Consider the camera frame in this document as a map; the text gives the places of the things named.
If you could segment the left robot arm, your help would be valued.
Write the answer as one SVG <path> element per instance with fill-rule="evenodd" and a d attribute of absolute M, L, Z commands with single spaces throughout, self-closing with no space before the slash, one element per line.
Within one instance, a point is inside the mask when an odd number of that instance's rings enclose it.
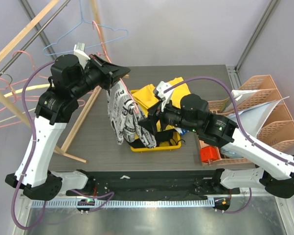
<path fill-rule="evenodd" d="M 33 133 L 23 161 L 5 182 L 22 189 L 32 200 L 49 201 L 59 192 L 72 189 L 87 196 L 93 192 L 94 183 L 85 171 L 49 171 L 55 145 L 78 108 L 78 99 L 96 87 L 110 90 L 130 69 L 92 54 L 82 66 L 76 55 L 67 54 L 59 56 L 50 71 L 49 88 L 40 96 L 36 116 L 30 122 Z"/>

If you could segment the blue white patterned garment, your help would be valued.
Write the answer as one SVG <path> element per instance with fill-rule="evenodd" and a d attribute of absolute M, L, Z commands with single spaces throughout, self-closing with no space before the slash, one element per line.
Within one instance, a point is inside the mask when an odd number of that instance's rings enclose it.
<path fill-rule="evenodd" d="M 175 128 L 175 130 L 180 134 L 180 136 L 183 136 L 189 132 L 188 130 L 181 128 Z"/>

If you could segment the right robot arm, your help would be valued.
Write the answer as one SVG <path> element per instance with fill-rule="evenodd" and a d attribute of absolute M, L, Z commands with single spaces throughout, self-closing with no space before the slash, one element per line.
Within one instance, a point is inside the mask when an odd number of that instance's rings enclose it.
<path fill-rule="evenodd" d="M 152 134 L 157 133 L 158 123 L 162 128 L 171 125 L 194 132 L 206 144 L 224 147 L 258 166 L 245 170 L 215 170 L 211 180 L 215 193 L 233 188 L 263 188 L 280 198 L 294 195 L 294 156 L 244 135 L 236 122 L 210 112 L 208 102 L 196 94 L 184 96 L 179 108 L 171 101 L 167 104 L 159 101 L 148 109 L 147 118 L 138 123 Z"/>

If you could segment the cream plastic hanger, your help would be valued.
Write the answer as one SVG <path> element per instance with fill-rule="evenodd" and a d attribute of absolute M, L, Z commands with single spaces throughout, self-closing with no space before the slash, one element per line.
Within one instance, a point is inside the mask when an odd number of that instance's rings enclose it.
<path fill-rule="evenodd" d="M 0 90 L 7 90 L 7 88 L 9 88 L 11 92 L 4 94 L 4 97 L 6 97 L 6 98 L 13 97 L 13 99 L 14 99 L 13 103 L 15 103 L 16 101 L 21 100 L 21 95 L 18 95 L 18 94 L 21 94 L 23 92 L 23 88 L 15 90 L 12 85 L 17 85 L 17 84 L 23 83 L 23 82 L 27 81 L 28 79 L 24 79 L 20 82 L 12 83 L 13 78 L 10 75 L 8 75 L 8 76 L 10 77 L 10 82 L 8 82 L 4 78 L 0 78 L 0 80 L 7 83 L 7 86 L 5 88 L 0 89 Z M 43 78 L 45 81 L 47 81 L 47 79 L 48 79 L 47 77 L 41 76 L 41 75 L 37 75 L 35 77 Z M 38 90 L 38 89 L 48 88 L 48 87 L 49 87 L 48 83 L 33 85 L 33 86 L 28 86 L 26 88 L 26 91 L 33 91 L 33 90 Z M 28 96 L 27 98 L 38 98 L 38 96 L 32 95 L 32 96 Z M 38 101 L 38 100 L 37 99 L 26 99 L 26 101 Z"/>

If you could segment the newspaper print trousers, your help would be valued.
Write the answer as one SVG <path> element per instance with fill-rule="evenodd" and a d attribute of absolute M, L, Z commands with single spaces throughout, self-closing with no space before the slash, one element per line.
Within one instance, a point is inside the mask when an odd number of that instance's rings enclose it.
<path fill-rule="evenodd" d="M 115 132 L 117 144 L 122 145 L 124 141 L 133 143 L 138 137 L 143 147 L 156 147 L 155 136 L 139 126 L 138 122 L 146 116 L 122 81 L 117 82 L 107 91 L 107 105 L 108 117 Z"/>

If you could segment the yellow garment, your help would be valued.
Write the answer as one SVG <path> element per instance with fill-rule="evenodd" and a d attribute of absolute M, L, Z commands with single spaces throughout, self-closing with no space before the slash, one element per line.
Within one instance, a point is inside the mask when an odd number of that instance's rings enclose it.
<path fill-rule="evenodd" d="M 181 107 L 180 100 L 184 96 L 191 94 L 191 91 L 187 84 L 180 85 L 179 87 L 176 87 L 167 93 L 164 93 L 164 91 L 182 81 L 182 77 L 176 77 L 168 82 L 160 82 L 160 92 L 157 89 L 158 86 L 155 86 L 153 84 L 146 85 L 137 91 L 132 90 L 131 92 L 135 101 L 143 110 L 145 116 L 148 116 L 148 109 L 157 104 L 159 101 L 163 101 L 164 99 L 166 99 L 168 104 L 169 95 L 171 95 L 170 100 L 172 101 L 172 105 L 177 108 Z"/>

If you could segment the black trousers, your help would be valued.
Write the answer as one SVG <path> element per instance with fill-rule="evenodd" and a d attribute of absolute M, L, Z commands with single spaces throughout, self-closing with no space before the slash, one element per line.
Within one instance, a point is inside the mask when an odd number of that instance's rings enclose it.
<path fill-rule="evenodd" d="M 175 129 L 166 130 L 163 132 L 158 132 L 155 135 L 155 139 L 157 142 L 156 147 L 167 147 L 167 146 L 177 146 L 182 140 L 180 134 Z M 136 139 L 134 142 L 129 143 L 129 145 L 133 148 L 144 148 L 145 145 L 142 143 L 140 139 Z"/>

